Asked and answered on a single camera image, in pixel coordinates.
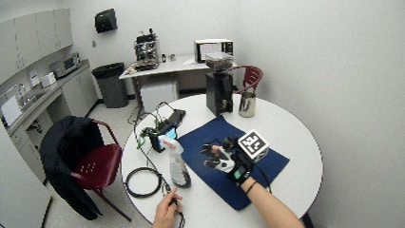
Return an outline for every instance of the spray bottle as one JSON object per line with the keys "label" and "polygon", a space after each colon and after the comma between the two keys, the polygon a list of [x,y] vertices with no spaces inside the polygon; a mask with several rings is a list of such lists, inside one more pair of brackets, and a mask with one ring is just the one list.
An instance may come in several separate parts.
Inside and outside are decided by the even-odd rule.
{"label": "spray bottle", "polygon": [[169,174],[172,176],[172,181],[177,187],[188,188],[190,187],[190,175],[186,164],[181,158],[184,148],[181,144],[166,135],[158,136],[158,140],[162,143],[162,147],[169,152]]}

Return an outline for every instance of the human hand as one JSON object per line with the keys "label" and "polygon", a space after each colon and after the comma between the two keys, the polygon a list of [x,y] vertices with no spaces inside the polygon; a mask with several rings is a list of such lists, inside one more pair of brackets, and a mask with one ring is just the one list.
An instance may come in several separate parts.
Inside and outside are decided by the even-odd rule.
{"label": "human hand", "polygon": [[164,196],[156,208],[154,221],[152,228],[172,228],[174,224],[174,212],[181,213],[182,205],[177,201],[170,203],[172,199],[181,200],[182,197],[176,194],[177,187]]}
{"label": "human hand", "polygon": [[205,143],[202,145],[201,153],[212,157],[208,161],[204,161],[204,165],[226,173],[226,178],[241,185],[248,179],[253,170],[253,161],[238,149],[238,146],[225,142],[222,146]]}

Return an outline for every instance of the microwave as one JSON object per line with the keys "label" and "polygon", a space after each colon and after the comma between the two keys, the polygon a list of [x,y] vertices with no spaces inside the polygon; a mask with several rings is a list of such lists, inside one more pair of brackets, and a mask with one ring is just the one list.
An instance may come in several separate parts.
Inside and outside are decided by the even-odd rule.
{"label": "microwave", "polygon": [[233,55],[233,41],[226,39],[204,39],[193,41],[194,61],[205,63],[205,54],[225,52]]}
{"label": "microwave", "polygon": [[60,79],[66,76],[80,66],[78,53],[74,52],[49,65],[54,78]]}

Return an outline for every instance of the espresso machine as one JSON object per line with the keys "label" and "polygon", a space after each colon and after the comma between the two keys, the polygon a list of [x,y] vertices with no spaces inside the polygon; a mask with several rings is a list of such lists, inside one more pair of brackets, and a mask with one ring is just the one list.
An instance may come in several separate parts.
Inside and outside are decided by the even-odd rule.
{"label": "espresso machine", "polygon": [[137,37],[134,50],[137,61],[132,63],[133,69],[142,71],[157,68],[160,64],[158,39],[152,28],[149,29],[149,34]]}
{"label": "espresso machine", "polygon": [[233,65],[233,57],[224,52],[209,53],[205,55],[205,64],[214,70],[205,75],[206,107],[218,116],[222,112],[233,111],[233,77],[226,71]]}

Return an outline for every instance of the sink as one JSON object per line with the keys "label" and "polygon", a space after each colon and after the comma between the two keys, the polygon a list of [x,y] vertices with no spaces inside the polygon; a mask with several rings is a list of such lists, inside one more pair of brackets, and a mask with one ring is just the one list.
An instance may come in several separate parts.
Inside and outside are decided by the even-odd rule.
{"label": "sink", "polygon": [[25,112],[32,106],[33,104],[37,102],[38,98],[44,95],[45,93],[38,93],[34,96],[32,96],[30,98],[24,100],[26,101],[25,104],[22,103],[22,99],[18,100],[18,106],[20,106],[20,110],[21,112]]}

